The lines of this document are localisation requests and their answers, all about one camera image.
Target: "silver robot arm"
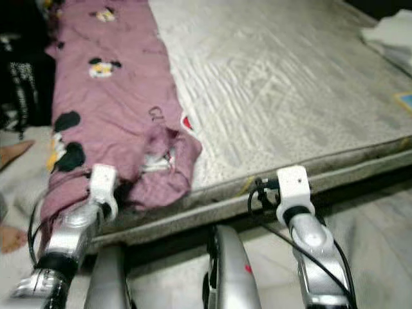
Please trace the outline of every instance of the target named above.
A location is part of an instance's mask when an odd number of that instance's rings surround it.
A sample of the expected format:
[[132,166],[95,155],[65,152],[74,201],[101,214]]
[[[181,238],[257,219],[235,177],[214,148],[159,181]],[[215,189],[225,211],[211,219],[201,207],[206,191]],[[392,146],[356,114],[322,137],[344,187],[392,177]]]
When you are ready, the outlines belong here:
[[[292,166],[277,172],[281,203],[277,219],[289,228],[297,246],[309,252],[349,290],[348,278],[334,246],[332,233],[315,217],[306,170]],[[307,308],[351,308],[336,282],[313,261],[294,250],[303,301]]]
[[32,274],[21,280],[0,309],[62,309],[71,280],[82,264],[93,237],[103,223],[117,216],[113,197],[116,170],[108,165],[93,167],[89,200],[65,214]]

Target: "bed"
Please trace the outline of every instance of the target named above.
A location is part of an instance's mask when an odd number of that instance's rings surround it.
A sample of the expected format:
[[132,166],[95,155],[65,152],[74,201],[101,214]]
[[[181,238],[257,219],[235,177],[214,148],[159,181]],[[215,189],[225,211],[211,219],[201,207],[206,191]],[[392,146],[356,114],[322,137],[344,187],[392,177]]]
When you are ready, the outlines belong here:
[[412,80],[359,39],[375,21],[331,0],[150,0],[203,151],[192,190],[123,209],[94,240],[135,245],[247,211],[255,177],[303,164],[313,192],[412,164]]

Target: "person's foot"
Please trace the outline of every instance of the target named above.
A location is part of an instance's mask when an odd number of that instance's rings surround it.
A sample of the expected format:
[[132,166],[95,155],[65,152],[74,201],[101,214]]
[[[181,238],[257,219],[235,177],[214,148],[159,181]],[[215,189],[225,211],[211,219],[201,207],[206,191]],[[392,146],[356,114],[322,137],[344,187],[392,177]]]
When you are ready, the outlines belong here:
[[6,166],[16,158],[19,158],[33,146],[33,144],[34,140],[28,140],[11,146],[0,147],[0,168]]
[[16,251],[27,242],[26,233],[15,227],[2,225],[0,226],[0,234],[3,240],[1,242],[1,253]]

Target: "mattress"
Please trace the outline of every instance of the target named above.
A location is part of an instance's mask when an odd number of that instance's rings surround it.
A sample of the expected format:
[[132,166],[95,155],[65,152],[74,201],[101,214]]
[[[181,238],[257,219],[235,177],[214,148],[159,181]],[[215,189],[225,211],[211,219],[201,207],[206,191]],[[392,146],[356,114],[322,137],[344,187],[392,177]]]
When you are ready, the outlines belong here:
[[203,152],[192,192],[125,209],[95,239],[143,243],[247,211],[256,176],[303,164],[313,192],[412,164],[412,80],[368,49],[375,21],[331,0],[151,0]]

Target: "pink cloth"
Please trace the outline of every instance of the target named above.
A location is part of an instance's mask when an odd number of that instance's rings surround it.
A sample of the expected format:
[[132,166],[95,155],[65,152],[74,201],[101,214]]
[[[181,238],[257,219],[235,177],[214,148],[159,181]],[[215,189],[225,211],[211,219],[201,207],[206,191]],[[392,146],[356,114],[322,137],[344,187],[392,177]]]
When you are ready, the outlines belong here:
[[[57,62],[53,123],[63,113],[80,115],[60,134],[64,145],[79,143],[86,159],[72,171],[54,170],[49,186],[57,187],[45,199],[42,218],[87,198],[86,177],[59,181],[96,163],[114,165],[134,184],[127,201],[136,208],[174,202],[190,189],[201,145],[182,127],[167,50],[147,1],[66,0],[61,9],[60,48],[49,50]],[[107,10],[114,20],[101,19]],[[114,64],[109,77],[93,77],[89,62],[96,58]],[[172,148],[172,169],[140,174],[145,155]]]

